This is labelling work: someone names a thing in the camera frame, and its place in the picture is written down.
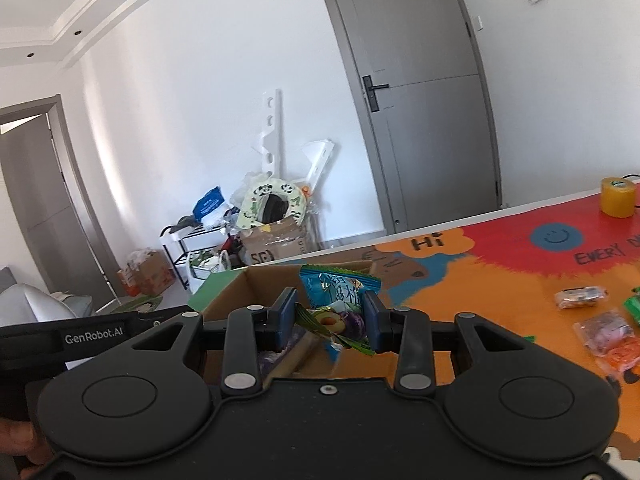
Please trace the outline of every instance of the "human hand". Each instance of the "human hand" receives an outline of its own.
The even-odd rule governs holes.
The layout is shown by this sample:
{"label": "human hand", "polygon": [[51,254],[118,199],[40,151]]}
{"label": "human hand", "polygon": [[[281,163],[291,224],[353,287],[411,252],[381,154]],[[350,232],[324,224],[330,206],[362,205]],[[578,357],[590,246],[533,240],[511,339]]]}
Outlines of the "human hand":
{"label": "human hand", "polygon": [[0,418],[0,453],[26,456],[32,464],[35,464],[20,472],[21,479],[31,476],[53,457],[46,441],[33,429],[33,424],[6,418]]}

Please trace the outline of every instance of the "cardboard box with tape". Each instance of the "cardboard box with tape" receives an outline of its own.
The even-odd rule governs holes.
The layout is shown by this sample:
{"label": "cardboard box with tape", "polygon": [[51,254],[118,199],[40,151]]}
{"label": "cardboard box with tape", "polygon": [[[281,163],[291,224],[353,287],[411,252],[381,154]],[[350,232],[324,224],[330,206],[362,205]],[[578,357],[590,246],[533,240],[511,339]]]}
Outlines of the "cardboard box with tape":
{"label": "cardboard box with tape", "polygon": [[271,224],[240,231],[246,249],[247,265],[274,262],[315,251],[314,237],[309,222],[296,224],[292,216]]}

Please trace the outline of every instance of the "black cord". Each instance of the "black cord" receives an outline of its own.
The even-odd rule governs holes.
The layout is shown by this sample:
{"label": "black cord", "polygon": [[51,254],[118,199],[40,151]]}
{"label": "black cord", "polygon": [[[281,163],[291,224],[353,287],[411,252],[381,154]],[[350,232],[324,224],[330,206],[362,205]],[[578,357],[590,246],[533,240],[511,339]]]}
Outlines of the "black cord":
{"label": "black cord", "polygon": [[636,176],[636,177],[640,178],[640,175],[635,174],[635,173],[632,173],[632,174],[629,174],[629,175],[625,175],[623,178],[629,178],[630,176]]}

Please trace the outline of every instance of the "table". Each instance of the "table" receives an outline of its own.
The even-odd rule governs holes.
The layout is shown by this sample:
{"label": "table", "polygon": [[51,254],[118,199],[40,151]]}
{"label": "table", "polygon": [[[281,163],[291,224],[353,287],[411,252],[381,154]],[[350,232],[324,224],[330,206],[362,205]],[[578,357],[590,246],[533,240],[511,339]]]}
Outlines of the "table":
{"label": "table", "polygon": [[[472,311],[600,376],[604,373],[578,341],[572,325],[617,308],[640,286],[640,213],[628,219],[599,211],[598,191],[462,219],[380,238],[364,246],[310,254],[313,263],[374,260],[386,306],[423,310],[433,320],[452,321]],[[609,292],[603,306],[559,310],[554,294],[564,288],[599,285]],[[453,373],[447,355],[436,353],[439,384]],[[334,376],[393,377],[395,356],[373,358],[343,352]],[[620,422],[609,459],[640,480],[640,382],[622,383]]]}

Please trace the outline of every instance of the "door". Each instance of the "door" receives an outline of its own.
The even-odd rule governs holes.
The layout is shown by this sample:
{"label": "door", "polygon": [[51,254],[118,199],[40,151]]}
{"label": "door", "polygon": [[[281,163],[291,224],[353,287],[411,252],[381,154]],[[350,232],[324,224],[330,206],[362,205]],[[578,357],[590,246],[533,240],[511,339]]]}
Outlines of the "door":
{"label": "door", "polygon": [[336,1],[396,232],[497,209],[487,106],[458,0]]}
{"label": "door", "polygon": [[114,295],[84,235],[60,171],[46,115],[0,135],[0,163],[15,216],[51,292]]}

